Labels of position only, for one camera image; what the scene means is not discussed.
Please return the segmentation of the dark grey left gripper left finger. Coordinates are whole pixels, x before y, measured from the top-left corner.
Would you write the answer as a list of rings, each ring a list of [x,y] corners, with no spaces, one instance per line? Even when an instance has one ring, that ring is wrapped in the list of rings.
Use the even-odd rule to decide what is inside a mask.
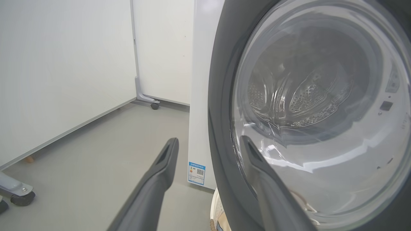
[[[170,138],[143,175],[107,231],[156,231],[163,197],[173,184],[178,138]]]

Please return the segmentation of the grey panel leg with caster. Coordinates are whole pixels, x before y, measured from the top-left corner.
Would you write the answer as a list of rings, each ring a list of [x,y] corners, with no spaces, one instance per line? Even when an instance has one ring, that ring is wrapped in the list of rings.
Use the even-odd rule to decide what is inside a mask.
[[[9,198],[15,206],[29,206],[35,200],[33,187],[0,171],[0,198]]]
[[[160,101],[155,100],[154,98],[145,96],[143,94],[139,76],[135,77],[135,86],[136,86],[136,100],[145,101],[147,103],[150,103],[150,106],[153,110],[158,110],[160,107]]]

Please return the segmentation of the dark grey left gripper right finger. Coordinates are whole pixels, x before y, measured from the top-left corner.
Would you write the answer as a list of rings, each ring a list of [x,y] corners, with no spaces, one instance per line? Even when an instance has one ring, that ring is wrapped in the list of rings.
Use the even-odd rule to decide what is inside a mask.
[[[257,194],[265,231],[317,231],[251,138],[241,136],[240,149],[246,178]]]

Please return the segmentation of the blue energy label sticker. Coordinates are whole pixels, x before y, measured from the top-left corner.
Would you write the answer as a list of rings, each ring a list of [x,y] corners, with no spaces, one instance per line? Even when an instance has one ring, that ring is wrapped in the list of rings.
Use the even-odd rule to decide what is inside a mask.
[[[206,167],[189,161],[188,182],[204,186]]]

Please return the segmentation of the steel washer drum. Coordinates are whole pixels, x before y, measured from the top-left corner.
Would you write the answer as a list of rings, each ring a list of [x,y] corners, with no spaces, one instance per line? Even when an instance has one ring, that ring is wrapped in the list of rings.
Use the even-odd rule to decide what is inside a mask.
[[[353,76],[339,62],[276,77],[253,73],[248,101],[258,119],[276,128],[307,127],[334,114],[353,85]]]

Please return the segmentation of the white partition panel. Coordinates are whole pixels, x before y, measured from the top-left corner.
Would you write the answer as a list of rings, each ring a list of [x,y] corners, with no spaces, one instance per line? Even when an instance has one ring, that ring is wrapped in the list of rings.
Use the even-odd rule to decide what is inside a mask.
[[[136,98],[130,0],[0,0],[0,170]]]
[[[132,0],[142,93],[190,105],[194,0]]]

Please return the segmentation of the cream perforated laundry basket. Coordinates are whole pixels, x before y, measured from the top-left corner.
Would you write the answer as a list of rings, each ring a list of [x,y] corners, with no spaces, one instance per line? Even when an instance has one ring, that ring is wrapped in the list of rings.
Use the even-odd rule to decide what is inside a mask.
[[[232,231],[222,206],[218,188],[215,189],[210,207],[210,230],[211,231]]]

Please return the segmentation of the grey warning sticker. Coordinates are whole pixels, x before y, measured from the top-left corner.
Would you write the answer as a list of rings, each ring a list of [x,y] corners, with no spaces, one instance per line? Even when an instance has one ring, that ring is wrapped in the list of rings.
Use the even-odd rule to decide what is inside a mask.
[[[400,77],[395,67],[392,68],[385,92],[396,93],[400,87]]]

